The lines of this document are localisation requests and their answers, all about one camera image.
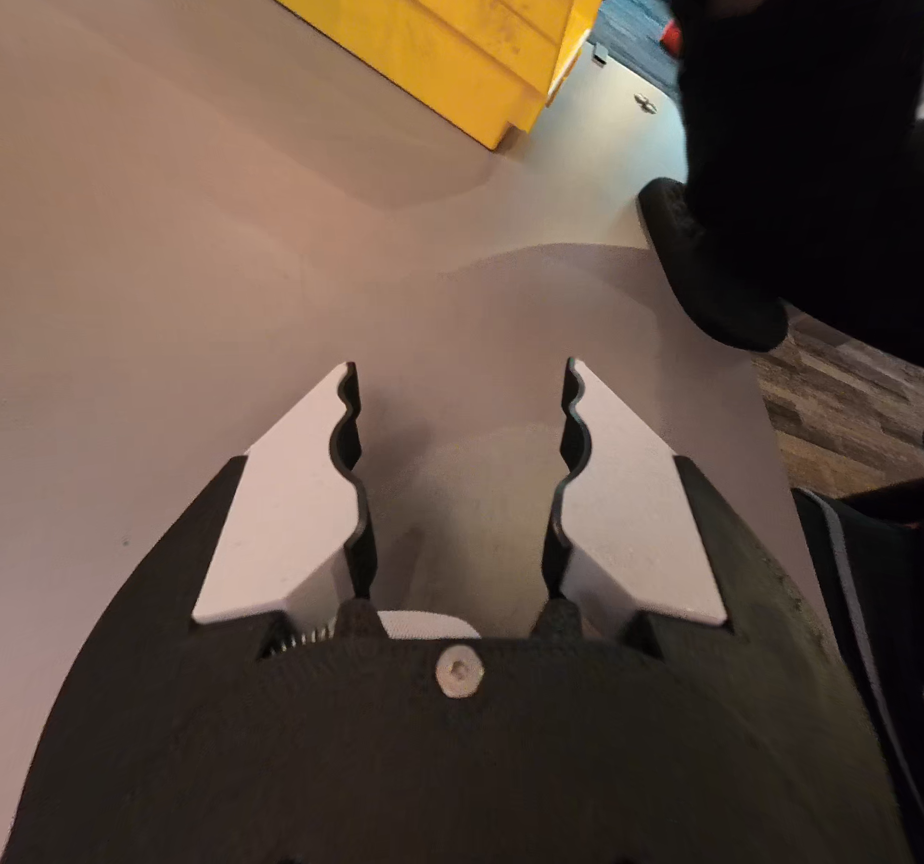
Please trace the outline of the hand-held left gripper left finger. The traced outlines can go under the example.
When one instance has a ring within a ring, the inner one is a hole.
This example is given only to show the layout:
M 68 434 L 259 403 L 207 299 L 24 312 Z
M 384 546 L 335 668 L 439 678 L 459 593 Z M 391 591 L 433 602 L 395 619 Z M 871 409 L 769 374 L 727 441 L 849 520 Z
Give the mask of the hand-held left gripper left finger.
M 201 626 L 281 613 L 324 627 L 368 599 L 377 551 L 362 455 L 359 377 L 335 366 L 253 443 L 192 619 Z

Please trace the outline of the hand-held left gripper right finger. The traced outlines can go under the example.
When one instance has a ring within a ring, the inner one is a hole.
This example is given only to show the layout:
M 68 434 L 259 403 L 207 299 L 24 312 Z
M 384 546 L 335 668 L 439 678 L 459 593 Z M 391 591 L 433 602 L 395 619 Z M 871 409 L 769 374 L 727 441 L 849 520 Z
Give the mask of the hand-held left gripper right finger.
M 722 627 L 727 611 L 678 458 L 587 365 L 565 364 L 557 484 L 542 552 L 551 598 L 576 604 L 594 631 L 639 613 Z

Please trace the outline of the person's black trousers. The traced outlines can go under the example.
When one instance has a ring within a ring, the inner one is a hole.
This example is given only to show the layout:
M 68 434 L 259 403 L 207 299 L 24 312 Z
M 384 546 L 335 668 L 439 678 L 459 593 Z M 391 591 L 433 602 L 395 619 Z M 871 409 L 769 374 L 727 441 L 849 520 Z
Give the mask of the person's black trousers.
M 922 856 L 922 479 L 841 499 L 792 495 L 838 649 Z

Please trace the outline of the yellow plastic bin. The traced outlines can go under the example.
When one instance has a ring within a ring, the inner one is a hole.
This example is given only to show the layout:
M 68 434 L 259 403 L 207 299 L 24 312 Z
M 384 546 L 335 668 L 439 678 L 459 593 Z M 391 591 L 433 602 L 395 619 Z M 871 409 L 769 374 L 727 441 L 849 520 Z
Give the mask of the yellow plastic bin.
M 493 151 L 529 132 L 603 0 L 273 0 Z

